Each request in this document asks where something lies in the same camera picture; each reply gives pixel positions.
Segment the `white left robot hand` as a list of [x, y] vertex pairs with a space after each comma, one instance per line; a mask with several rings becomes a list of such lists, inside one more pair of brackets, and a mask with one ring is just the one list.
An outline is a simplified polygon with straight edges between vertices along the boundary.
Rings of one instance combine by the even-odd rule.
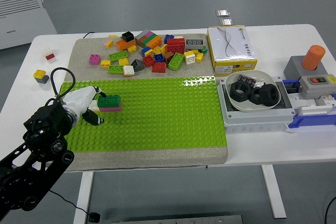
[[62, 106], [72, 121], [72, 127], [77, 125], [81, 115], [86, 122], [93, 126], [100, 125], [104, 122], [104, 119], [89, 109], [89, 105], [96, 94], [100, 94], [103, 98], [107, 97], [99, 87], [95, 86], [87, 86], [71, 91], [65, 95], [63, 98], [64, 104]]

